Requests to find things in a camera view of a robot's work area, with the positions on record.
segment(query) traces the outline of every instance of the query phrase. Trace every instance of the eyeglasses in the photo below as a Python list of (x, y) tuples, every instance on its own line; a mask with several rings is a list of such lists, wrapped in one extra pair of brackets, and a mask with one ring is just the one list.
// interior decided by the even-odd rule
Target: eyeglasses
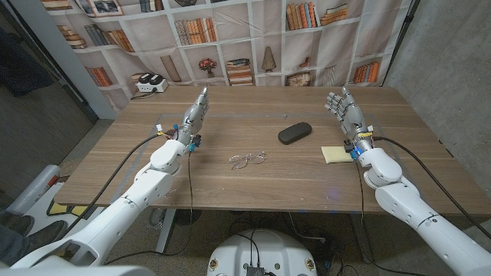
[(232, 156), (229, 161), (233, 164), (232, 169), (241, 169), (247, 166), (247, 162), (250, 160), (253, 164), (260, 164), (266, 160), (266, 152), (259, 151), (254, 153), (249, 153), (241, 156)]

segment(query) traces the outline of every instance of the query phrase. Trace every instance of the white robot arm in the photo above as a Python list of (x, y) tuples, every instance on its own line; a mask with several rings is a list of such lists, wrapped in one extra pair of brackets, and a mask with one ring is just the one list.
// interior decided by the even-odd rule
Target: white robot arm
[(188, 152), (207, 110), (208, 95), (204, 88), (184, 114), (174, 140), (168, 140), (152, 154), (150, 162), (138, 172), (133, 185), (119, 199), (79, 232), (33, 251), (11, 268), (102, 265), (138, 215), (169, 192), (173, 176), (179, 172), (179, 157)]
[(458, 275), (488, 275), (491, 254), (428, 206), (416, 186), (402, 175), (399, 164), (383, 149), (374, 148), (370, 127), (348, 89), (344, 97), (328, 96), (325, 107), (340, 121), (341, 129), (353, 145), (352, 156), (365, 168), (365, 182), (375, 189), (378, 204), (407, 223)]

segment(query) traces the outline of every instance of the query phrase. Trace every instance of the table leg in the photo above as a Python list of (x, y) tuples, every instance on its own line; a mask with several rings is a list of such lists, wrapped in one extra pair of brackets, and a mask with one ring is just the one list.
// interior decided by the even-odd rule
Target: table leg
[(176, 214), (175, 209), (167, 209), (166, 215), (163, 217), (162, 228), (160, 229), (159, 241), (157, 242), (157, 248), (155, 249), (155, 251), (159, 253), (163, 253), (166, 248), (167, 241), (169, 240), (170, 237), (170, 230), (172, 229), (172, 224), (174, 222), (175, 214)]

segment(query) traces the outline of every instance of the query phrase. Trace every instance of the table surface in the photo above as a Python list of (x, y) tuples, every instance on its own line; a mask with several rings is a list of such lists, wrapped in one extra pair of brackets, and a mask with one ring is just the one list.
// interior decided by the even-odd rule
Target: table surface
[[(55, 200), (88, 205), (130, 150), (155, 134), (155, 124), (172, 129), (199, 95), (201, 87), (169, 87), (163, 94), (132, 100), (101, 140), (70, 176)], [(190, 157), (193, 208), (293, 212), (360, 212), (361, 187), (355, 163), (326, 164), (321, 146), (342, 146), (346, 139), (339, 122), (325, 108), (329, 92), (340, 87), (209, 87), (209, 110), (199, 132), (202, 146)], [(389, 87), (351, 88), (351, 93), (374, 126), (419, 156), (455, 199), (474, 215), (491, 214), (491, 201), (463, 167), (439, 144), (437, 137), (399, 93)], [(307, 122), (312, 132), (290, 145), (278, 133)], [(137, 150), (116, 175), (97, 205), (109, 205), (133, 183), (165, 136)], [(427, 203), (441, 214), (458, 209), (409, 155), (387, 142), (377, 146), (401, 164), (404, 175)], [(231, 170), (229, 157), (258, 150), (262, 164)], [(153, 206), (188, 209), (191, 206), (188, 160), (170, 192)], [(365, 212), (383, 213), (374, 190), (363, 182)]]

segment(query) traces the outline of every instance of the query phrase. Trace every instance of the white power strip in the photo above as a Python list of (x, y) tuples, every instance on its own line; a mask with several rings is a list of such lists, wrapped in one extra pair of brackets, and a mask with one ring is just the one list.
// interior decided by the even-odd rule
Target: white power strip
[(152, 92), (154, 88), (157, 89), (157, 92), (164, 92), (169, 84), (167, 83), (166, 79), (163, 79), (161, 83), (152, 85), (150, 83), (147, 84), (141, 84), (140, 82), (137, 83), (138, 90), (141, 93), (149, 93)]

